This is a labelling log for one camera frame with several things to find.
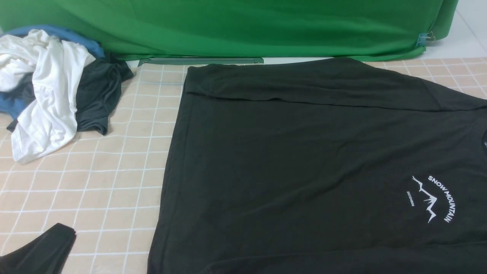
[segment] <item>folded black fabric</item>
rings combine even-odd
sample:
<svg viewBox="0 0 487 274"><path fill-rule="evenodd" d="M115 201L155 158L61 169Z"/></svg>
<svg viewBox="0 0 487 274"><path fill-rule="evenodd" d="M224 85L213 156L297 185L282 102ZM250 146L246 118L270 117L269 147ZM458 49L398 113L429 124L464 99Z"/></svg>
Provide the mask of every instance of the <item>folded black fabric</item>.
<svg viewBox="0 0 487 274"><path fill-rule="evenodd" d="M485 273L487 100L352 59L189 68L149 274Z"/></svg>
<svg viewBox="0 0 487 274"><path fill-rule="evenodd" d="M87 65L79 82L76 94L76 121L78 131L96 130L102 135L108 132L108 118L115 109L122 94L122 82L133 77L124 61L111 56L110 59L96 59ZM22 81L16 90L23 90L25 105L36 99L32 82ZM7 130L13 132L14 120Z"/></svg>
<svg viewBox="0 0 487 274"><path fill-rule="evenodd" d="M0 274L61 274L75 240L75 231L58 223L27 245L0 257Z"/></svg>

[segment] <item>white grout line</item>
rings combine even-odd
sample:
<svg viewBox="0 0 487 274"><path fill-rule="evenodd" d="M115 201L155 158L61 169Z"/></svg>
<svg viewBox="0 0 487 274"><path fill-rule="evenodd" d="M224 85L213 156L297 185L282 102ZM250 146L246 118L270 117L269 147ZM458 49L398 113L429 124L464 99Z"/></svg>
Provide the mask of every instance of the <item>white grout line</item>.
<svg viewBox="0 0 487 274"><path fill-rule="evenodd" d="M468 72L472 73L472 71L470 70L470 68L468 67L468 65L466 65L467 69L468 69ZM474 75L472 75L473 79L475 80L475 82L477 83L477 85L480 87L480 89L482 90L482 92L484 93L484 95L487 97L487 93L484 91L484 89L482 88L483 86L480 85L479 81L477 81L477 78L475 78Z"/></svg>
<svg viewBox="0 0 487 274"><path fill-rule="evenodd" d="M144 71L144 66L142 66L140 68L139 73L142 74L143 71ZM137 82L137 87L136 87L136 90L135 90L135 96L137 96L137 94L139 92L139 86L140 86L140 81ZM130 114L130 120L132 120L132 116L133 116L133 109L132 109L132 112ZM123 145L122 145L122 151L124 151L125 144L127 143L127 133L128 133L128 131L129 131L129 127L127 127L125 129L125 136L124 136L124 142L123 142ZM110 202L112 201L113 190L115 188L115 183L116 183L116 179L117 179L117 176L118 176L118 170L120 169L120 164L121 163L122 163L122 156L120 156L120 159L118 160L118 166L117 166L117 170L115 171L115 178L113 179L112 190L110 191L110 197L108 198L107 208L105 210L105 215L103 216L103 222L102 222L102 225L101 225L101 229L103 229L103 227L105 226L105 222L107 221L108 209L110 208ZM100 244L100 240L101 240L101 236L102 235L103 235L102 232L100 232L100 235L98 235L98 240L96 241L95 252L98 251L98 246ZM93 273L93 267L94 267L95 261L96 261L96 254L93 257L92 265L90 267L90 274Z"/></svg>
<svg viewBox="0 0 487 274"><path fill-rule="evenodd" d="M141 168L129 168L129 169L121 169L123 171L139 171L139 170L144 170ZM146 168L145 170L164 170L164 168ZM105 169L105 170L91 170L91 172L114 172L117 171L116 169ZM0 171L1 173L22 173L22 172L35 172L35 170L12 170L11 172L9 171ZM90 170L87 169L73 169L73 170L66 170L66 171L61 171L61 170L38 170L39 173L61 173L61 172L90 172Z"/></svg>
<svg viewBox="0 0 487 274"><path fill-rule="evenodd" d="M117 190L130 190L130 189L150 189L150 188L161 188L162 186L141 186L141 187L117 187ZM78 189L52 189L52 190L5 190L3 192L15 192L15 193L24 193L24 192L31 192L31 193L40 193L40 192L56 192L56 191L65 191L65 192L78 192L78 191L97 191L97 190L110 190L111 188L78 188Z"/></svg>
<svg viewBox="0 0 487 274"><path fill-rule="evenodd" d="M104 256L107 256L107 255L125 255L125 254L129 254L129 255L133 255L133 254L149 254L149 251L142 251L142 252L112 252L112 253L75 253L75 254L71 254L70 256L98 256L98 255L104 255Z"/></svg>
<svg viewBox="0 0 487 274"><path fill-rule="evenodd" d="M37 166L37 168L39 168L39 166L44 162L44 159L45 157L43 157L41 160L40 160L40 163L39 165ZM34 185L34 180L36 179L36 175L37 175L37 169L36 171L34 172L34 176L32 177L32 181L31 181L31 185L30 185L30 188L29 190L32 189L32 186ZM5 249L5 246L7 245L7 242L8 240L10 239L10 237L12 236L12 234L14 233L14 230L15 230L15 227L17 226L18 222L19 222L19 219L20 219L20 216L22 216L22 213L24 212L24 208L25 208L25 205L27 204L27 200L29 199L29 195L30 195L30 192L27 193L27 196L25 197L25 200L24 200L24 203L22 204L22 207L20 209L20 212L19 212L19 215L17 216L17 219L15 220L15 223L14 223L14 226L12 227L12 230L10 231L10 234L8 235L8 237L6 238L5 242L3 243L3 246L2 246L2 249L1 249L1 252L0 254L3 254L3 251Z"/></svg>
<svg viewBox="0 0 487 274"><path fill-rule="evenodd" d="M139 207L110 207L109 210L130 210L130 209L136 209L136 208L159 208L159 206L139 206ZM80 208L79 211L100 211L100 210L106 210L107 208ZM60 212L60 211L76 211L76 208L66 208L66 209L40 209L40 210L24 210L24 211L9 211L9 210L1 210L0 213L32 213L32 212Z"/></svg>
<svg viewBox="0 0 487 274"><path fill-rule="evenodd" d="M456 75L453 75L453 73L451 73L450 68L448 68L448 66L446 66L446 67L447 67L448 72L451 74L451 77L453 78L453 81L455 81L455 84L457 85L457 87L463 92L462 88L460 87L460 85L458 84L457 80L455 79L455 76Z"/></svg>
<svg viewBox="0 0 487 274"><path fill-rule="evenodd" d="M155 227L150 227L150 228L127 228L127 229L103 229L103 230L76 230L76 233L94 233L94 232L119 232L119 231L154 231L156 228ZM21 234L42 234L44 231L29 231L29 232L15 232L14 234L16 235L21 235ZM7 232L2 232L0 235L8 235L9 233Z"/></svg>
<svg viewBox="0 0 487 274"><path fill-rule="evenodd" d="M163 69L161 71L161 82L162 82L162 79L164 77L164 65L162 66L162 68ZM160 100L158 99L157 102L156 102L156 109L159 106L159 101ZM154 116L152 118L152 130L150 131L149 145L147 146L147 154L146 154L146 160L144 162L144 168L147 166L147 161L149 159L150 144L152 143L152 135L154 134L154 126L155 126L156 114L157 114L157 111L154 111ZM145 174L146 174L145 170L142 171L142 178L140 179L139 193L137 194L137 202L136 202L136 205L139 205L140 193L142 191L142 183L144 182ZM125 255L125 259L124 259L124 263L123 263L123 271L122 271L122 274L125 274L125 267L127 265L128 252L129 252L129 249L130 249L130 241L132 240L133 226L135 224L136 217L137 217L137 208L135 208L135 212L133 213L132 225L131 225L131 230L130 230L130 233L129 233L129 240L127 242L127 249L125 251L126 252L126 255Z"/></svg>
<svg viewBox="0 0 487 274"><path fill-rule="evenodd" d="M430 69L427 67L427 65L426 65L426 63L425 63L424 61L423 61L423 64L425 65L426 70L427 70L427 71L428 71L428 73L430 74L430 77L431 77L432 81L433 81L434 83L436 83L436 80L434 79L433 74L431 73Z"/></svg>

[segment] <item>t-shirt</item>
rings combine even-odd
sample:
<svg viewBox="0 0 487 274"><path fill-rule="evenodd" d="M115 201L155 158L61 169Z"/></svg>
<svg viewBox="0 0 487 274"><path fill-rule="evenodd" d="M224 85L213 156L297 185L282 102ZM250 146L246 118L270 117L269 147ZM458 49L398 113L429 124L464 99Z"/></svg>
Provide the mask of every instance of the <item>t-shirt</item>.
<svg viewBox="0 0 487 274"><path fill-rule="evenodd" d="M486 130L352 59L189 68L148 273L485 273Z"/></svg>

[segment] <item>green backdrop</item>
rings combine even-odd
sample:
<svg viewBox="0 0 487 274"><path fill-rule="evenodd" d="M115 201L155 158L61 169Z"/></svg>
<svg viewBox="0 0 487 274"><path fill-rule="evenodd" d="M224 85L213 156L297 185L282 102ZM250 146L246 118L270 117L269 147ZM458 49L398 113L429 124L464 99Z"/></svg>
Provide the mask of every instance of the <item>green backdrop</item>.
<svg viewBox="0 0 487 274"><path fill-rule="evenodd" d="M0 0L4 31L56 24L126 59L155 56L421 54L420 33L444 38L458 0Z"/></svg>

